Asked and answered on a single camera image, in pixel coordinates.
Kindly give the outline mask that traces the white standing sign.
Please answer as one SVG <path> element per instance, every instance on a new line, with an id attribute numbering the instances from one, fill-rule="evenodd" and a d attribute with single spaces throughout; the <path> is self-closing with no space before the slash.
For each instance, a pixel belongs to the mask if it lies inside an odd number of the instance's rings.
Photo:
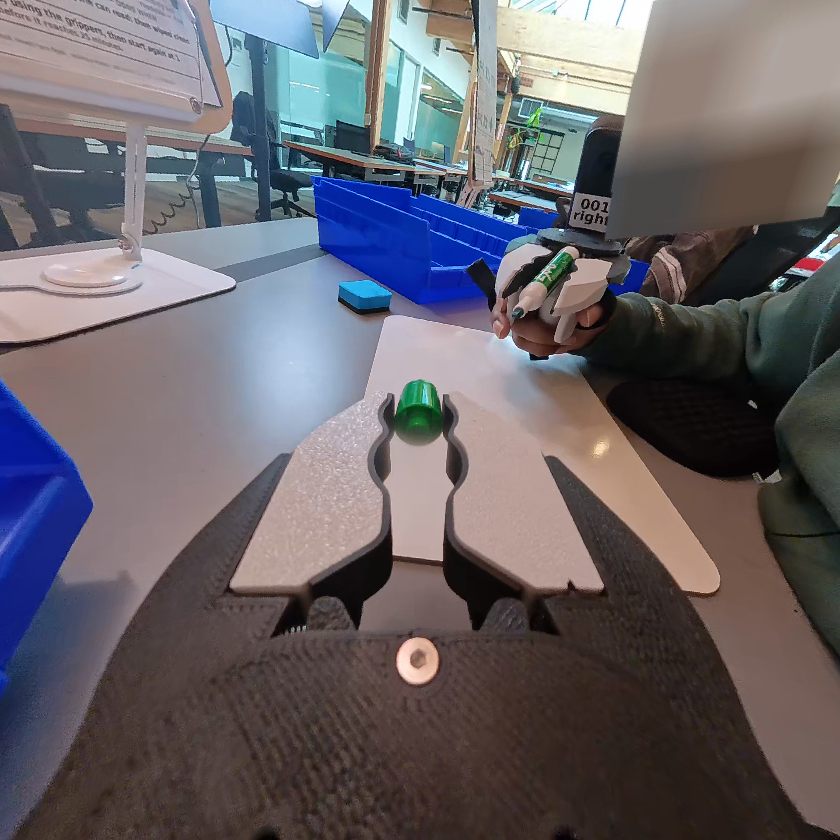
<path id="1" fill-rule="evenodd" d="M 462 204 L 473 207 L 478 194 L 492 187 L 497 134 L 497 1 L 472 2 L 476 68 L 470 109 L 468 177 Z"/>

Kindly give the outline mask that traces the green dry-erase marker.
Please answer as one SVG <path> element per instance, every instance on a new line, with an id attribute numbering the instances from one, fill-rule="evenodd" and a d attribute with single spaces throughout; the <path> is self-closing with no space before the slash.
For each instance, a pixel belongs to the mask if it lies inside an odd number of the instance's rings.
<path id="1" fill-rule="evenodd" d="M 553 255 L 536 276 L 518 291 L 517 301 L 509 306 L 509 319 L 514 322 L 540 310 L 553 290 L 575 270 L 575 263 L 580 257 L 580 250 L 570 245 Z"/>

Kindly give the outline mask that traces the blue whiteboard eraser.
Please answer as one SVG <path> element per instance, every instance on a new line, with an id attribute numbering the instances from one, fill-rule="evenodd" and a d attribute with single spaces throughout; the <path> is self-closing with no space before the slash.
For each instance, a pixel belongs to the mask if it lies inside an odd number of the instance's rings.
<path id="1" fill-rule="evenodd" d="M 392 292 L 373 280 L 346 280 L 339 283 L 338 301 L 359 314 L 391 310 Z"/>

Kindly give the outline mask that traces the black office chair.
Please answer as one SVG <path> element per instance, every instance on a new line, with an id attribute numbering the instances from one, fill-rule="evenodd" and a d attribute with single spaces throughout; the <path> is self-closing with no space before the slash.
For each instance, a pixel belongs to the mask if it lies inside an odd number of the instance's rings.
<path id="1" fill-rule="evenodd" d="M 268 221 L 281 209 L 287 217 L 315 217 L 301 206 L 300 190 L 312 188 L 309 175 L 281 166 L 277 126 L 268 111 L 259 112 L 253 94 L 240 91 L 233 99 L 230 139 L 251 152 L 251 178 L 258 186 L 257 221 Z"/>

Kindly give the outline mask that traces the wooden office table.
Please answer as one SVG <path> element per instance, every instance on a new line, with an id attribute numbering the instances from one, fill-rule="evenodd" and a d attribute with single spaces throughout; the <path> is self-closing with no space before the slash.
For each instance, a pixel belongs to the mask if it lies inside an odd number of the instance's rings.
<path id="1" fill-rule="evenodd" d="M 389 161 L 371 154 L 335 150 L 293 140 L 283 140 L 281 145 L 289 151 L 289 158 L 292 152 L 298 152 L 302 158 L 320 165 L 323 177 L 404 187 L 415 196 L 439 196 L 442 188 L 446 186 L 453 186 L 455 194 L 458 195 L 467 177 L 464 168 L 432 161 Z"/>

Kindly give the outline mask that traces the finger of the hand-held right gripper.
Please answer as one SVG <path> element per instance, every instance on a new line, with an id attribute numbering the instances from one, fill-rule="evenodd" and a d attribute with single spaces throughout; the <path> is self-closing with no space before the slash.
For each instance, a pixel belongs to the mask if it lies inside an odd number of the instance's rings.
<path id="1" fill-rule="evenodd" d="M 528 243 L 505 254 L 496 275 L 496 294 L 498 300 L 506 302 L 506 314 L 510 323 L 515 321 L 512 322 L 508 317 L 509 306 L 517 301 L 518 291 L 559 251 Z M 520 320 L 533 316 L 544 323 L 554 323 L 550 317 L 550 310 L 559 291 L 559 287 L 555 288 L 540 310 L 533 311 Z"/>
<path id="2" fill-rule="evenodd" d="M 581 258 L 575 261 L 574 270 L 561 281 L 560 291 L 550 310 L 555 343 L 566 343 L 576 328 L 578 313 L 603 297 L 612 267 L 610 259 Z"/>

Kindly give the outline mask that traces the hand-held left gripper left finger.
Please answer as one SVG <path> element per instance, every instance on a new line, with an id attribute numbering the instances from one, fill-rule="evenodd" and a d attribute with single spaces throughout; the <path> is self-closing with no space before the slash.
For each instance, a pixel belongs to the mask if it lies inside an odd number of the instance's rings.
<path id="1" fill-rule="evenodd" d="M 374 392 L 313 430 L 291 453 L 230 591 L 285 596 L 309 612 L 338 599 L 353 623 L 393 567 L 391 471 L 395 398 Z"/>

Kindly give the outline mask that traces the white whiteboard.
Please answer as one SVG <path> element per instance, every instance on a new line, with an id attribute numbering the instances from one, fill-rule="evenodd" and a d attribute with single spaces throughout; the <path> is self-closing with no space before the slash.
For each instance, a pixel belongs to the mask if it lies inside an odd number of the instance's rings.
<path id="1" fill-rule="evenodd" d="M 531 362 L 490 332 L 389 316 L 381 327 L 366 395 L 398 397 L 427 380 L 461 392 L 521 426 L 562 461 L 653 551 L 679 586 L 717 593 L 718 567 L 569 355 Z"/>

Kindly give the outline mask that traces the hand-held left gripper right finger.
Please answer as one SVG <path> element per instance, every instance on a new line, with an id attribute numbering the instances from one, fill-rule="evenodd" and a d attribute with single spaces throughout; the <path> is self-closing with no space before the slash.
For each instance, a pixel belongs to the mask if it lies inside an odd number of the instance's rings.
<path id="1" fill-rule="evenodd" d="M 444 396 L 444 577 L 483 623 L 500 599 L 530 617 L 556 595 L 605 585 L 536 437 L 461 392 Z"/>

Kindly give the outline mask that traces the green marker cap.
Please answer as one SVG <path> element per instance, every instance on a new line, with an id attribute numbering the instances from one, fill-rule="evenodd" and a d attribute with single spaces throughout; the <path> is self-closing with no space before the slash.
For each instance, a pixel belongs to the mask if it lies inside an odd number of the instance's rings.
<path id="1" fill-rule="evenodd" d="M 399 439 L 407 445 L 429 445 L 442 434 L 443 425 L 443 408 L 436 386 L 427 380 L 406 383 L 394 416 Z"/>

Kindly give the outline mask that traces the black textured wrist pad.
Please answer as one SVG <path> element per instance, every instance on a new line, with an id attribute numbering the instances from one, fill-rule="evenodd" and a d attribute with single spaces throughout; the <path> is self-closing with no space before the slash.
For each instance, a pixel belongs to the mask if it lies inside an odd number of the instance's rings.
<path id="1" fill-rule="evenodd" d="M 680 379 L 636 380 L 612 388 L 606 406 L 661 455 L 698 474 L 766 479 L 779 467 L 774 418 L 743 393 Z"/>

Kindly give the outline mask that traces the person's right hand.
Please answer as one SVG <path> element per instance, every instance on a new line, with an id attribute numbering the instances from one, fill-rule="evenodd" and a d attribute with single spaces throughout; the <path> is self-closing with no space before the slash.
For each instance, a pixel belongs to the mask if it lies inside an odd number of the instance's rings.
<path id="1" fill-rule="evenodd" d="M 576 353 L 585 349 L 606 330 L 616 310 L 616 297 L 608 290 L 596 304 L 576 314 L 575 327 L 564 342 L 554 338 L 554 328 L 539 319 L 520 318 L 511 322 L 507 301 L 498 298 L 491 310 L 490 323 L 499 340 L 511 336 L 513 343 L 531 356 L 547 358 L 555 354 Z"/>

